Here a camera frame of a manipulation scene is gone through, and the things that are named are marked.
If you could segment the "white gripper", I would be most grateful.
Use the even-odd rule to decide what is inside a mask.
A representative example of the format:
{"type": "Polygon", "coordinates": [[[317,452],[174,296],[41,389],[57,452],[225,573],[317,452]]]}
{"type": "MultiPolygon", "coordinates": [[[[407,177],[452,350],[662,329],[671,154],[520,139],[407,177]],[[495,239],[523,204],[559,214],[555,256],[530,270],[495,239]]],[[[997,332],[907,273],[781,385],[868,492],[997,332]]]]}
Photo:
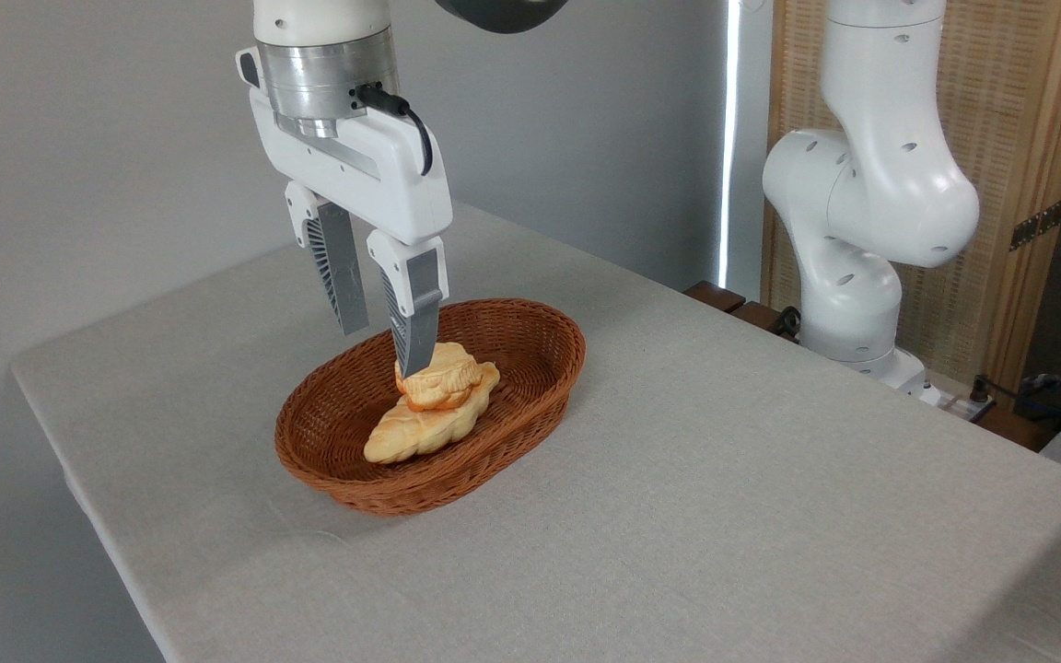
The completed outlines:
{"type": "Polygon", "coordinates": [[[369,326],[351,214],[384,231],[367,235],[367,252],[383,278],[401,378],[427,369],[448,297],[445,245],[435,235],[453,222],[437,139],[373,108],[332,119],[324,137],[306,135],[273,109],[256,49],[240,51],[237,63],[262,149],[293,180],[286,184],[292,230],[311,252],[342,333],[369,326]]]}

